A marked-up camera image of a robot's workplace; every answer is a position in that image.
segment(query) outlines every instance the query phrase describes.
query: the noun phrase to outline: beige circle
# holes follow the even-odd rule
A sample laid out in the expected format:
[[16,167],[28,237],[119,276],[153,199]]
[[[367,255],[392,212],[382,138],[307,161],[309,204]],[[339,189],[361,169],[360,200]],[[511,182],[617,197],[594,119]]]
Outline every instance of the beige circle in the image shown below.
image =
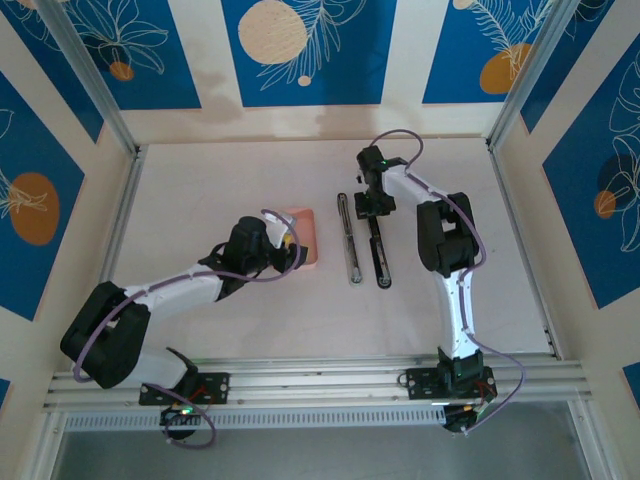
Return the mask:
[[279,0],[262,0],[247,10],[238,23],[238,35],[247,55],[263,65],[288,62],[307,44],[302,18]]
[[475,3],[475,0],[453,0],[453,8],[457,10],[466,10]]
[[311,77],[309,77],[308,75],[302,75],[300,78],[298,78],[298,85],[300,85],[301,87],[308,87],[309,85],[311,85]]

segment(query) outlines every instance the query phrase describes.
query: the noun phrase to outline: white wall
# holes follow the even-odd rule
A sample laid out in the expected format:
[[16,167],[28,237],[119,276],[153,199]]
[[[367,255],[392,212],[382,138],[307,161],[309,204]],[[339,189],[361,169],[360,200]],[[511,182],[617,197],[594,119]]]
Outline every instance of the white wall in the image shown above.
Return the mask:
[[501,102],[422,105],[449,1],[398,0],[381,105],[245,109],[221,2],[169,0],[202,109],[124,117],[142,144],[370,138],[398,127],[432,136],[487,134]]
[[559,338],[582,361],[628,478],[640,472],[640,412],[622,367],[640,360],[640,291],[597,310],[542,163],[638,34],[636,0],[616,0],[533,133],[499,148],[525,243]]
[[0,417],[0,478],[9,480],[63,358],[60,339],[97,279],[129,159],[108,128],[91,141],[2,15],[0,68],[85,174],[35,320],[0,307],[0,378],[12,382]]

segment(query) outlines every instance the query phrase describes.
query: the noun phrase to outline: black bracket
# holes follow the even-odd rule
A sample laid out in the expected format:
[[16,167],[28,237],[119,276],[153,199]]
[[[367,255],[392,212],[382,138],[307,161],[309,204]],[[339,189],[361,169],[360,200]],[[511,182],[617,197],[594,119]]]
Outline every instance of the black bracket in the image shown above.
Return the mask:
[[491,402],[497,395],[493,370],[490,367],[484,367],[481,378],[471,382],[466,390],[457,392],[452,392],[442,381],[441,372],[437,367],[409,368],[406,371],[406,376],[407,380],[404,386],[409,392],[409,400],[484,398],[487,402]]
[[406,162],[400,158],[385,160],[377,146],[362,149],[357,160],[362,172],[362,175],[358,176],[358,183],[364,181],[367,185],[366,192],[355,194],[358,220],[389,215],[396,209],[396,203],[392,196],[384,192],[382,173]]
[[[124,289],[112,282],[104,282],[95,287],[62,337],[62,353],[77,361],[100,322],[126,298]],[[118,314],[115,326],[106,327],[98,336],[82,369],[102,388],[115,387],[133,371],[140,356],[150,316],[145,305],[131,303]]]
[[[449,199],[473,223],[471,203],[464,193],[449,195]],[[418,254],[427,270],[449,278],[451,272],[474,265],[479,246],[471,230],[449,204],[443,200],[424,202],[416,208],[418,221]],[[443,222],[453,228],[445,230]]]
[[[295,268],[307,260],[308,247],[291,244],[288,247],[275,248],[267,235],[267,225],[259,218],[242,217],[231,230],[229,241],[216,245],[211,253],[198,260],[214,271],[226,271],[239,275],[259,275],[265,268],[272,266],[282,273],[291,267],[300,249],[300,259]],[[240,289],[246,280],[223,277],[220,300]]]
[[[229,396],[229,379],[231,375],[228,373],[201,373],[196,374],[194,379],[198,388],[188,397],[191,403],[196,405],[226,405]],[[149,385],[140,387],[140,405],[173,405],[176,399],[166,395]]]

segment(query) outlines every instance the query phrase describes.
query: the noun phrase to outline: white leaf pattern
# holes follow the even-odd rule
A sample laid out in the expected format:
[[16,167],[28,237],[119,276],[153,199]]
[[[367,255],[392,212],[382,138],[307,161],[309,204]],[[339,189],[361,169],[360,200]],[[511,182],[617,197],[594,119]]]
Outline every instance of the white leaf pattern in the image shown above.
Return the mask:
[[[1,1],[10,7],[30,35],[52,50],[59,50],[36,10],[17,0]],[[61,6],[86,48],[97,50],[103,64],[122,62],[154,70],[160,75],[164,73],[164,62],[153,48],[167,41],[169,31],[138,20],[137,0],[69,0]]]
[[627,203],[614,205],[609,211],[621,213],[620,251],[630,253],[640,248],[640,51],[620,80],[609,115],[609,130],[615,134],[612,146],[618,157],[618,171],[604,190],[612,194],[612,203],[623,196],[626,199]]
[[285,63],[266,65],[258,77],[266,77],[260,91],[286,79],[293,83],[306,76],[310,79],[322,69],[323,62],[331,61],[331,52],[340,52],[338,27],[351,21],[364,8],[367,0],[359,3],[349,16],[345,5],[356,0],[294,0],[291,8],[300,16],[307,32],[307,42],[295,58]]
[[[8,109],[0,109],[0,140],[9,132],[14,112]],[[6,217],[11,210],[20,211],[21,207],[29,207],[41,212],[47,211],[44,201],[47,194],[31,195],[11,184],[9,179],[0,170],[0,219]]]
[[539,0],[536,7],[533,0],[524,13],[518,17],[511,7],[511,0],[474,0],[468,10],[476,15],[476,23],[482,35],[489,37],[494,50],[504,52],[509,59],[510,75],[515,78],[524,58],[522,48],[515,48],[531,41],[548,17],[554,0]]
[[564,29],[564,33],[567,34],[572,40],[576,38],[576,32],[578,30],[578,24],[582,22],[595,22],[601,16],[602,12],[606,10],[610,0],[593,0],[589,2],[581,1],[573,12],[573,17]]

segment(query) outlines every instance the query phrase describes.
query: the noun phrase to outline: robotic arm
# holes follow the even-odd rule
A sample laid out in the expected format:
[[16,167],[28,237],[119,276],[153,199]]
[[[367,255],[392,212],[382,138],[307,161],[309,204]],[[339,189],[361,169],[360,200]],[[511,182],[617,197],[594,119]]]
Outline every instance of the robotic arm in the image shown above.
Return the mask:
[[[407,371],[408,383],[414,384],[409,388],[410,398],[479,397],[482,393],[479,385],[493,382],[491,369],[483,364],[482,352],[470,339],[474,326],[472,272],[468,269],[475,264],[479,246],[464,219],[452,207],[456,205],[473,223],[469,198],[464,193],[449,195],[408,173],[407,162],[400,158],[385,159],[377,146],[363,149],[357,160],[362,173],[358,180],[367,185],[366,192],[355,195],[357,217],[389,215],[396,209],[396,199],[415,208],[420,260],[432,272],[438,286],[444,332],[438,348],[439,363],[437,370]],[[495,389],[493,393],[482,397],[488,403],[495,398]],[[464,421],[456,422],[450,429],[467,428],[476,420],[473,413],[465,413],[463,417]]]
[[[288,273],[304,264],[307,248],[287,245],[287,231],[293,224],[294,218],[286,214],[267,213],[265,221],[242,217],[228,242],[217,245],[209,256],[175,277],[125,288],[112,282],[101,283],[64,335],[61,350],[76,362],[84,350],[82,369],[102,388],[129,379],[159,385],[184,398],[193,397],[194,393],[197,396],[206,382],[211,382],[210,376],[199,373],[192,362],[171,348],[146,345],[147,328],[195,306],[220,301],[248,281],[268,281],[255,279],[269,266]],[[109,315],[115,322],[107,320]],[[91,341],[96,332],[99,334]],[[173,403],[160,392],[141,394],[140,401]],[[194,401],[208,403],[208,399]]]

